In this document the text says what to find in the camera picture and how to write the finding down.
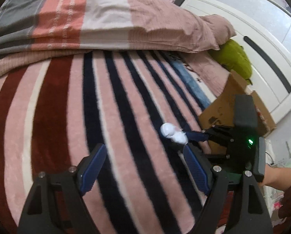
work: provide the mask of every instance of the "cloth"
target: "cloth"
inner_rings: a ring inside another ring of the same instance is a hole
[[[230,73],[216,62],[207,51],[196,54],[179,54],[185,63],[200,76],[212,93],[218,97],[222,93]]]
[[[200,131],[207,103],[197,89],[161,51],[92,51],[2,76],[1,223],[16,233],[33,178],[65,171],[104,143],[106,161],[84,196],[99,231],[188,233],[201,201],[159,131],[165,122]]]
[[[6,0],[0,76],[29,61],[69,55],[64,50],[196,53],[219,49],[235,34],[219,15],[198,17],[164,0]]]
[[[230,39],[220,46],[220,50],[209,50],[210,56],[228,71],[234,70],[245,80],[252,76],[252,64],[244,48],[236,41]]]

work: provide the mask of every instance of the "screw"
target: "screw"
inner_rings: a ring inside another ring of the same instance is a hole
[[[38,177],[39,177],[39,178],[43,178],[44,176],[46,176],[46,173],[45,173],[45,172],[40,172],[40,173],[38,174]]]
[[[251,177],[252,172],[251,171],[245,171],[244,174],[245,174],[246,177]]]
[[[215,165],[214,167],[213,167],[213,170],[215,171],[215,172],[221,172],[221,167],[219,166],[219,165]]]
[[[68,171],[69,171],[70,173],[74,173],[74,172],[76,172],[76,170],[77,170],[77,167],[74,166],[74,165],[72,165],[71,167],[68,168]]]

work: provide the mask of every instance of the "human hand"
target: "human hand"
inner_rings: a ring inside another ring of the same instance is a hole
[[[260,186],[269,186],[285,191],[291,187],[291,168],[275,168],[266,164],[265,177]]]

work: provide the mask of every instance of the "striped blanket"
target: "striped blanket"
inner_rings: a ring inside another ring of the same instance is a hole
[[[201,201],[159,129],[171,122],[200,130],[198,116],[208,105],[180,60],[162,51],[96,50],[4,75],[0,221],[16,233],[33,178],[77,165],[104,143],[106,161],[84,196],[99,231],[188,233]]]

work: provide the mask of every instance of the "green pillow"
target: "green pillow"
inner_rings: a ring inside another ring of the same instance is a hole
[[[220,50],[208,50],[210,56],[228,71],[234,70],[245,80],[252,75],[252,66],[243,47],[232,39],[220,46]]]

